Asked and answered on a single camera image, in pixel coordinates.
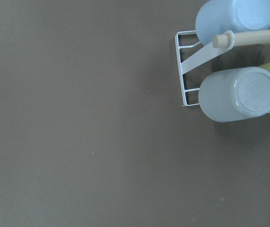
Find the grey cup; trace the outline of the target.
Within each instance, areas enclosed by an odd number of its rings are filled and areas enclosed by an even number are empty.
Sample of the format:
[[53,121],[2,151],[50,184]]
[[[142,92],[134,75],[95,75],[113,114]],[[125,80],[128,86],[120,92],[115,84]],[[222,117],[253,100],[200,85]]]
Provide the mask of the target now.
[[270,112],[270,72],[260,67],[217,71],[200,85],[198,102],[216,122],[233,122]]

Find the blue cup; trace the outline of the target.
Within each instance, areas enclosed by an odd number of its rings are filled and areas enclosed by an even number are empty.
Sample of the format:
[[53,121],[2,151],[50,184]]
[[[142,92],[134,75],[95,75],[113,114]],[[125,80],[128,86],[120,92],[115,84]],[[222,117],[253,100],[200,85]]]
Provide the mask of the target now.
[[195,29],[203,45],[230,30],[234,33],[267,30],[270,0],[209,0],[196,16]]

